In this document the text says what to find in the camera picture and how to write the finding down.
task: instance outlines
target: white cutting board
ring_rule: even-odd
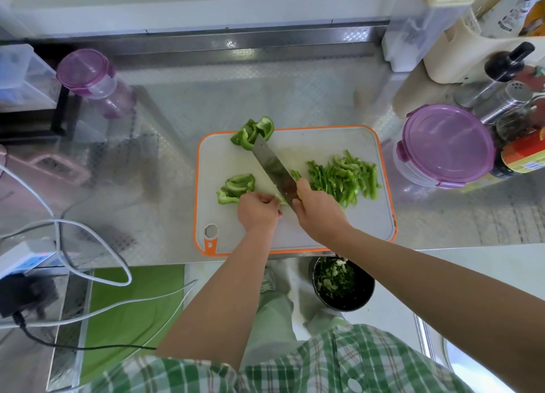
[[[208,256],[230,254],[245,234],[236,217],[237,204],[217,203],[216,191],[228,178],[251,173],[255,177],[255,191],[276,192],[276,187],[253,153],[231,143],[234,133],[207,135],[199,145],[194,242],[199,251]],[[395,238],[397,227],[382,152],[378,137],[371,128],[355,125],[277,129],[268,144],[288,170],[295,169],[307,179],[310,178],[307,161],[326,165],[333,155],[342,156],[344,149],[348,149],[353,157],[375,162],[377,179],[383,186],[378,190],[378,199],[372,201],[360,194],[358,205],[350,205],[344,212],[357,229],[388,241]],[[282,205],[281,210],[283,217],[276,227],[271,253],[325,250],[303,231],[289,205]]]

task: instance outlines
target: knife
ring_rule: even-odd
[[[252,152],[288,205],[295,211],[292,200],[297,198],[297,183],[261,135],[257,135]]]

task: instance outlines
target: black bottle cap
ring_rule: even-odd
[[[529,41],[524,41],[512,52],[499,52],[485,63],[485,72],[498,82],[510,82],[524,69],[524,59],[535,50]]]

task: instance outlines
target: black cable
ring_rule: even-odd
[[[129,347],[129,348],[141,348],[145,350],[156,350],[155,347],[145,347],[145,346],[137,346],[135,344],[108,344],[106,346],[96,346],[96,347],[77,347],[77,346],[65,346],[63,344],[57,344],[57,343],[50,343],[41,339],[38,339],[35,335],[31,334],[28,329],[27,325],[24,322],[24,317],[20,312],[16,312],[13,314],[13,321],[15,324],[19,326],[21,330],[23,330],[23,333],[31,340],[37,342],[38,344],[42,344],[43,346],[47,347],[56,347],[56,348],[68,348],[71,350],[101,350],[103,348],[119,348],[119,347]]]

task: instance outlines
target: round purple lid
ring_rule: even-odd
[[[106,75],[113,77],[113,66],[99,51],[79,49],[61,60],[57,78],[69,89],[86,89],[101,82]]]
[[[407,118],[402,135],[406,155],[438,186],[461,187],[492,169],[492,136],[470,112],[451,105],[424,105]]]

